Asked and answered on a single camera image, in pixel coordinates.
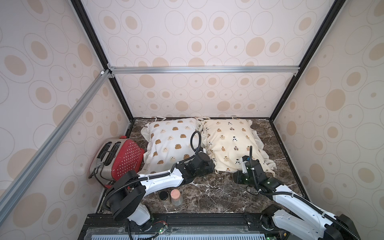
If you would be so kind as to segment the cream animal print pillow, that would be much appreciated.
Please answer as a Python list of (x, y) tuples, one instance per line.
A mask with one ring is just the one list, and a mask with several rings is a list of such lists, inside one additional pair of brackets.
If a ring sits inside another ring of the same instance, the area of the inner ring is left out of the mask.
[(204, 120), (200, 127), (202, 145), (215, 163), (217, 172), (242, 169), (243, 156), (252, 148), (252, 159), (259, 160), (264, 172), (275, 176), (276, 164), (264, 150), (264, 143), (245, 119)]

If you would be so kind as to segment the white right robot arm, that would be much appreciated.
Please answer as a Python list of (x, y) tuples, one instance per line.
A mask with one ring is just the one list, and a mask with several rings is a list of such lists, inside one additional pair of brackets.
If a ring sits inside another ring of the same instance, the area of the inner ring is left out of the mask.
[(354, 222), (321, 209), (292, 191), (274, 177), (268, 177), (259, 160), (253, 159), (253, 148), (243, 156), (242, 169), (234, 173), (237, 184), (246, 185), (274, 201), (261, 213), (260, 224), (266, 231), (285, 230), (303, 240), (358, 240)]

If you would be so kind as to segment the white bear print pillow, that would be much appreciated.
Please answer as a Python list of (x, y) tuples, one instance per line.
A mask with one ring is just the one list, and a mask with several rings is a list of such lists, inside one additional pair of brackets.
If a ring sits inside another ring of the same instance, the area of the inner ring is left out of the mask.
[(169, 170), (173, 164), (188, 159), (200, 146), (199, 135), (193, 134), (201, 126), (195, 118), (156, 121), (146, 124), (141, 134), (148, 141), (144, 166), (140, 174), (154, 174)]

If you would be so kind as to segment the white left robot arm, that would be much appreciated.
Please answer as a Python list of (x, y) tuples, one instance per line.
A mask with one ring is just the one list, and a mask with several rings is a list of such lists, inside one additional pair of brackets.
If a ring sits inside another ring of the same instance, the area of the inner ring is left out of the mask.
[(174, 163), (170, 170), (148, 175), (139, 175), (134, 170), (127, 172), (108, 189), (102, 207), (110, 211), (117, 222), (129, 220), (138, 226), (151, 223), (151, 213), (141, 203), (145, 196), (190, 184), (196, 177), (203, 177), (215, 171), (215, 164), (204, 153), (201, 143), (201, 133), (194, 131), (190, 141), (194, 154)]

